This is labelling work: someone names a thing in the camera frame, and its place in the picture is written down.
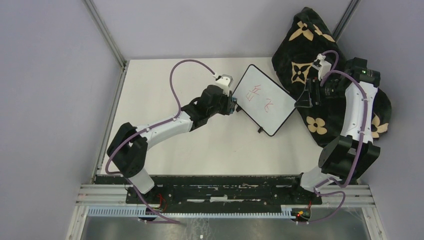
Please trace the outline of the blue black eraser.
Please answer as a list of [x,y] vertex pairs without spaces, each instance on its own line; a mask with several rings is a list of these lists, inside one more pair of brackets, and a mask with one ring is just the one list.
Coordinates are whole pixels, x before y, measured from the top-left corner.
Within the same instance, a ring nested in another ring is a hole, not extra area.
[[231,97],[231,101],[230,101],[230,112],[229,114],[231,115],[232,113],[237,111],[237,98],[232,96]]

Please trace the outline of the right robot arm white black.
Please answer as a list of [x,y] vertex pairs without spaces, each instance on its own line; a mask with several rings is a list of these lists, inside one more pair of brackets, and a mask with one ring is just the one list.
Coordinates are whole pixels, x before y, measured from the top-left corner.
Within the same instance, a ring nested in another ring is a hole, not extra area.
[[308,78],[294,106],[297,109],[323,107],[330,100],[345,100],[340,134],[322,150],[318,164],[303,173],[300,184],[289,189],[289,198],[301,204],[309,192],[319,192],[331,183],[360,177],[379,157],[381,149],[373,144],[373,105],[381,82],[381,73],[367,67],[366,59],[354,57],[343,71],[333,69],[324,54],[317,55],[312,68],[317,77]]

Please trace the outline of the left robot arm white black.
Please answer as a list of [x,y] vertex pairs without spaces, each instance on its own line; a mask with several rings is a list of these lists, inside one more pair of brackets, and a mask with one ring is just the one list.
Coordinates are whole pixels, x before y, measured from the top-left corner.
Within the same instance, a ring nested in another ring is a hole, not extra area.
[[114,163],[119,174],[128,179],[138,191],[138,197],[149,204],[158,195],[155,183],[145,169],[148,150],[179,134],[192,132],[204,126],[216,114],[228,116],[237,104],[233,93],[225,93],[217,85],[208,85],[199,97],[182,106],[176,115],[153,124],[120,126],[106,154],[107,165]]

